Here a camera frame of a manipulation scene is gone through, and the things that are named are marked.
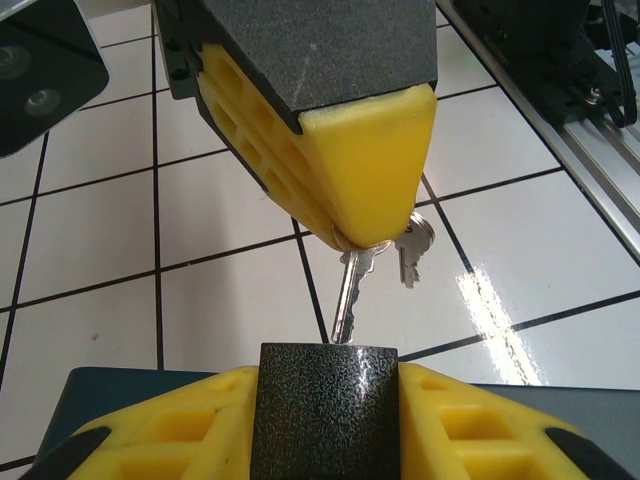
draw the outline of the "white tile floor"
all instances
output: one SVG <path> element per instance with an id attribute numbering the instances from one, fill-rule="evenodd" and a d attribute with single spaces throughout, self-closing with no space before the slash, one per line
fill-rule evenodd
<path id="1" fill-rule="evenodd" d="M 220 371 L 331 328 L 338 254 L 296 238 L 193 100 L 156 93 L 154 124 L 149 15 L 94 20 L 117 44 L 113 83 L 0 162 L 0 480 L 30 462 L 75 367 Z M 446 24 L 417 195 L 437 239 L 413 291 L 393 249 L 378 257 L 355 341 L 469 382 L 640 388 L 638 263 Z"/>

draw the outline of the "silver key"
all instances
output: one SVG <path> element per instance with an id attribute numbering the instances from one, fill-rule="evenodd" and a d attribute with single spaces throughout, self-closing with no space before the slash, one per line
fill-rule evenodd
<path id="1" fill-rule="evenodd" d="M 435 236 L 429 222 L 419 213 L 413 212 L 407 229 L 394 240 L 400 256 L 400 281 L 405 287 L 413 288 L 413 284 L 420 281 L 418 261 L 431 248 Z"/>
<path id="2" fill-rule="evenodd" d="M 391 242 L 384 242 L 361 252 L 345 252 L 340 261 L 345 264 L 338 309 L 333 323 L 331 340 L 344 344 L 351 341 L 353 332 L 353 304 L 360 294 L 360 280 L 373 272 L 373 258 L 389 248 Z"/>

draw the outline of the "black cable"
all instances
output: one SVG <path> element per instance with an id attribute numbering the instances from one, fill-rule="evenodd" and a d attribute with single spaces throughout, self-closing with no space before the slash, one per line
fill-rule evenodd
<path id="1" fill-rule="evenodd" d="M 604 104 L 607 107 L 609 115 L 611 115 L 611 119 L 619 128 L 624 128 L 627 125 L 634 124 L 638 118 L 636 91 L 633 86 L 626 45 L 624 43 L 614 0 L 602 0 L 602 12 L 607 33 L 609 34 L 609 41 L 611 42 L 613 61 L 616 66 L 616 71 L 618 72 L 618 77 L 620 78 L 624 112 L 618 107 L 611 85 L 603 82 L 603 85 L 600 86 L 600 92 L 604 97 Z"/>

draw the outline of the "camera lens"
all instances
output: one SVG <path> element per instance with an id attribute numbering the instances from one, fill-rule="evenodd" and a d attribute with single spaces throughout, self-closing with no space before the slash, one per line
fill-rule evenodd
<path id="1" fill-rule="evenodd" d="M 60 92 L 46 88 L 31 95 L 24 109 L 32 117 L 43 117 L 53 112 L 58 105 L 60 105 Z"/>
<path id="2" fill-rule="evenodd" d="M 14 80 L 31 65 L 31 54 L 18 46 L 0 47 L 0 80 Z"/>

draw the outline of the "yellow foam block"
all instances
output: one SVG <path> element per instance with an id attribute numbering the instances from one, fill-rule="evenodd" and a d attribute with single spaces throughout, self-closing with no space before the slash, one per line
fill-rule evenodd
<path id="1" fill-rule="evenodd" d="M 258 368 L 201 380 L 85 425 L 112 429 L 70 480 L 248 480 Z M 399 365 L 402 480 L 586 480 L 547 437 L 554 417 Z"/>
<path id="2" fill-rule="evenodd" d="M 303 112 L 294 134 L 219 45 L 203 45 L 200 94 L 269 196 L 341 249 L 337 228 L 369 247 L 405 229 L 431 138 L 427 84 Z"/>

